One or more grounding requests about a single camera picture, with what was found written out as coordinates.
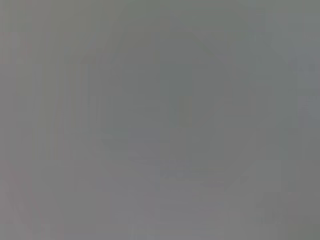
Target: gray wall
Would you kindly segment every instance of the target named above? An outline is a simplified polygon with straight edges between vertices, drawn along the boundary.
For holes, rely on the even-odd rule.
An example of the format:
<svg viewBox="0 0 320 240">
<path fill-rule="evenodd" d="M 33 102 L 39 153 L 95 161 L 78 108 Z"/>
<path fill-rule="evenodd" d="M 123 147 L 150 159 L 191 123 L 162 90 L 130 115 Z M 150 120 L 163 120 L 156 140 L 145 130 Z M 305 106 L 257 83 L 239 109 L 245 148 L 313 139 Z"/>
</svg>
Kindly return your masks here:
<svg viewBox="0 0 320 240">
<path fill-rule="evenodd" d="M 318 9 L 1 1 L 0 237 L 316 239 Z"/>
</svg>

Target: gray surface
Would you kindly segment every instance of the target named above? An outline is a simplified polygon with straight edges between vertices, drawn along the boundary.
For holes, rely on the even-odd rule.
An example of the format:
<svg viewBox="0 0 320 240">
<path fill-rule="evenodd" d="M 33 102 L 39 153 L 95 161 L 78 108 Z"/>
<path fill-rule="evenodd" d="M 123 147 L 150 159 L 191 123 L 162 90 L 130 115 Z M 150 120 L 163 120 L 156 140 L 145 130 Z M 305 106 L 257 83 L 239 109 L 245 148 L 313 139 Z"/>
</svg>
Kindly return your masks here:
<svg viewBox="0 0 320 240">
<path fill-rule="evenodd" d="M 27 2 L 0 7 L 1 239 L 317 239 L 316 3 Z"/>
</svg>

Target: blurry background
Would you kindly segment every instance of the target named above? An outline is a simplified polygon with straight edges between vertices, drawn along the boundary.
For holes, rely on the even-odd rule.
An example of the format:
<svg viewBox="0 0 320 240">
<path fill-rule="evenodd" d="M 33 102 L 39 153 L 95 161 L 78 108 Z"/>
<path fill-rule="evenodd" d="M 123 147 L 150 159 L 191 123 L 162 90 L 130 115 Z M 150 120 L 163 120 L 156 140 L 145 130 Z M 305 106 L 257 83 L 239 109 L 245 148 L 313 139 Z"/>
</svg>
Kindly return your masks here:
<svg viewBox="0 0 320 240">
<path fill-rule="evenodd" d="M 315 1 L 2 0 L 3 239 L 316 239 Z"/>
</svg>

